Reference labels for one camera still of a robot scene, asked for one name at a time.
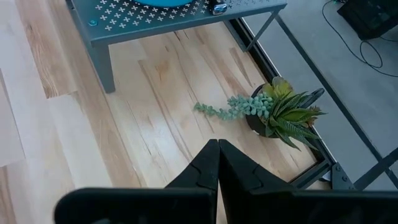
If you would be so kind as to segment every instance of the table leg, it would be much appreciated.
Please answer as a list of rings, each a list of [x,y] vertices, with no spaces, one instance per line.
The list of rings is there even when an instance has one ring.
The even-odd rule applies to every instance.
[[[248,47],[246,48],[245,52],[247,52],[248,50],[250,50],[253,45],[257,42],[257,40],[260,38],[261,34],[268,28],[269,24],[271,24],[271,22],[275,19],[276,15],[278,15],[280,10],[274,11],[272,12],[271,16],[268,18],[268,20],[266,21],[266,23],[261,27],[260,31],[256,34],[256,36],[254,37],[254,39],[250,42],[250,44],[248,45]]]
[[[116,89],[114,86],[109,47],[107,45],[94,48],[91,48],[90,46],[86,47],[88,48],[88,53],[90,54],[91,61],[93,62],[98,78],[101,81],[105,93],[114,92]]]

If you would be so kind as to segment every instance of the wooden floor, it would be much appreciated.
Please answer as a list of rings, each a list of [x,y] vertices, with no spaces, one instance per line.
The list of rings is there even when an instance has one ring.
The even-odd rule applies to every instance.
[[[52,223],[76,188],[163,187],[211,138],[284,180],[315,162],[302,144],[192,111],[265,82],[223,24],[110,51],[117,91],[105,95],[65,0],[0,0],[0,224]]]

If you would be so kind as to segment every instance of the blue object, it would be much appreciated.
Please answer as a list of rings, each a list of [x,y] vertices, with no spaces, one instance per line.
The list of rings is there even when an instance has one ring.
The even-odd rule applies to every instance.
[[[138,0],[141,4],[157,7],[177,7],[192,2],[192,0]]]

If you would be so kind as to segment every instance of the gray metal table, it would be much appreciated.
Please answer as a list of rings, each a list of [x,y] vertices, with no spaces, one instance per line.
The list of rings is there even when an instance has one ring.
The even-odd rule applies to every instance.
[[[175,8],[145,6],[133,0],[67,0],[106,93],[115,91],[109,44],[186,29],[239,17],[272,12],[249,50],[287,0],[229,0],[226,13],[213,16],[209,0],[194,0]]]

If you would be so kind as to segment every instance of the perforated metal tabletop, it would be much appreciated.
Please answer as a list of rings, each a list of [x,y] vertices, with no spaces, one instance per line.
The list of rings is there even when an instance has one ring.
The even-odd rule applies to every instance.
[[[133,0],[68,1],[92,46],[275,11],[287,4],[286,0],[229,0],[226,13],[214,16],[209,0],[175,8],[145,6]]]

